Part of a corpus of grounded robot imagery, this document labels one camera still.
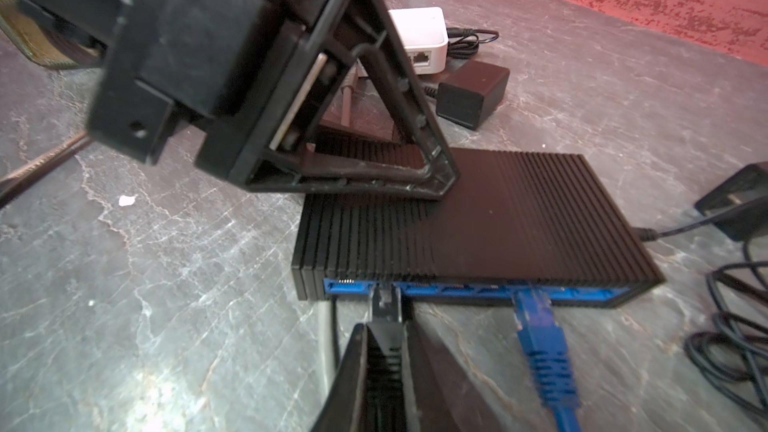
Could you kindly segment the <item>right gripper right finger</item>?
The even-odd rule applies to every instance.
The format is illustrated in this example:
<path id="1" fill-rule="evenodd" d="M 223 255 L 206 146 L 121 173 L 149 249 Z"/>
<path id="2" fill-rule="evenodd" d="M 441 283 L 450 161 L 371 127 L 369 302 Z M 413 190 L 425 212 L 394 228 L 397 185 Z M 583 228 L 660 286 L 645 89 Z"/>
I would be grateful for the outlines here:
<path id="1" fill-rule="evenodd" d="M 405 406 L 411 431 L 501 431 L 467 372 L 434 331 L 405 324 Z"/>

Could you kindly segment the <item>black rectangular box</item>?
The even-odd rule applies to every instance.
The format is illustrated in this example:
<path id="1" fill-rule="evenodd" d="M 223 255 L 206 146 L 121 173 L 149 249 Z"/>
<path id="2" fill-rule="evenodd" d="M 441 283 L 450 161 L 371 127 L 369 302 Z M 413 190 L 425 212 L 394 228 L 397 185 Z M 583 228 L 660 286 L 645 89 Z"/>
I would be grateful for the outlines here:
<path id="1" fill-rule="evenodd" d="M 291 272 L 302 301 L 365 297 L 493 304 L 538 288 L 552 303 L 615 308 L 664 276 L 585 157 L 456 148 L 438 201 L 305 198 Z"/>

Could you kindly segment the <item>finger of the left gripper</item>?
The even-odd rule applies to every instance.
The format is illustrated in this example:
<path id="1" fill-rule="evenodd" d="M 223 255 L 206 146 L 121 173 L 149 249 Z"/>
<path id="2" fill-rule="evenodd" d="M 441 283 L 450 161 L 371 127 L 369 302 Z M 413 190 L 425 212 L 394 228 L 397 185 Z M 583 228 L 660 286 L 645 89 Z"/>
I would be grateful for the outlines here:
<path id="1" fill-rule="evenodd" d="M 459 176 L 384 0 L 270 0 L 247 101 L 251 192 L 437 200 Z"/>

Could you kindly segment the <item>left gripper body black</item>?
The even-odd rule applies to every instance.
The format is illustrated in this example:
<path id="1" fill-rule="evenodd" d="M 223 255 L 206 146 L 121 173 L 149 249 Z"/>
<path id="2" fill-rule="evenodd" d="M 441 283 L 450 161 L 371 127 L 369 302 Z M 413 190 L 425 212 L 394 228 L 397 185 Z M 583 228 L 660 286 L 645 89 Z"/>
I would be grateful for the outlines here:
<path id="1" fill-rule="evenodd" d="M 66 43 L 94 48 L 102 79 L 89 136 L 154 164 L 186 124 L 196 166 L 230 183 L 347 183 L 351 159 L 309 148 L 356 63 L 355 0 L 20 0 Z"/>

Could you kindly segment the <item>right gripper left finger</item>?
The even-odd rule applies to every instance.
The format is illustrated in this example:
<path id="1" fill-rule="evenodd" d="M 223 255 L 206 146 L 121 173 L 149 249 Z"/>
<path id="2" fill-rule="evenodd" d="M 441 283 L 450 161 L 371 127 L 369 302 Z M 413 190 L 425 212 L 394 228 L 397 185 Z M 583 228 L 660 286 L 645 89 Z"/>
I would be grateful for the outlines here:
<path id="1" fill-rule="evenodd" d="M 312 432 L 352 432 L 364 429 L 367 360 L 368 327 L 366 324 L 356 324 Z"/>

